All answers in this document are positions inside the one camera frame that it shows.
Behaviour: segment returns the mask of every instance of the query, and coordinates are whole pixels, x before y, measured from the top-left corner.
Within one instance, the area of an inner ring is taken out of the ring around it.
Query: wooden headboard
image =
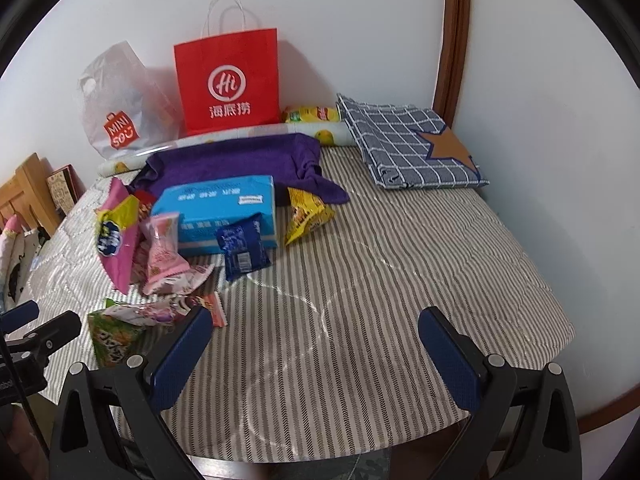
[[[14,176],[0,187],[0,224],[14,213],[31,229],[43,226],[49,236],[60,225],[60,217],[49,193],[45,171],[37,153],[32,153],[15,170]]]

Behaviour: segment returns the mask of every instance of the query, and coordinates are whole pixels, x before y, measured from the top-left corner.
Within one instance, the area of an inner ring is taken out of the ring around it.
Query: blue tissue package
[[[218,229],[218,246],[225,255],[226,280],[271,265],[260,237],[261,213]]]
[[[260,213],[264,247],[278,246],[276,208],[271,175],[236,176],[168,187],[152,215],[179,212],[178,252],[182,256],[217,254],[216,234],[224,226]]]

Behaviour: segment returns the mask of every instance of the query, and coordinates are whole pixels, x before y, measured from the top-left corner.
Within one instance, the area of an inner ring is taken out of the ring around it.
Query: green snack bag
[[[87,314],[89,332],[94,343],[95,358],[98,366],[113,367],[133,354],[133,347],[145,332],[145,327],[135,326],[103,312],[110,306],[121,304],[105,298],[104,309]]]

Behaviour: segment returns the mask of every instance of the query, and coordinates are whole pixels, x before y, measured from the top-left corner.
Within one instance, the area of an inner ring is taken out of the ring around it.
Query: gray checkered cloth
[[[340,117],[362,152],[373,180],[385,189],[481,187],[489,181],[454,158],[431,158],[433,145],[418,134],[446,124],[430,108],[369,105],[338,94]]]

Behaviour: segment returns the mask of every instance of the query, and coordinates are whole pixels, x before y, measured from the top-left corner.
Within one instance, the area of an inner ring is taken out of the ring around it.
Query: purple cloth
[[[344,204],[349,195],[322,177],[320,142],[304,134],[221,140],[151,155],[130,189],[159,197],[171,186],[218,178],[265,174],[273,177],[276,205],[289,204],[287,187],[303,189],[327,204]]]

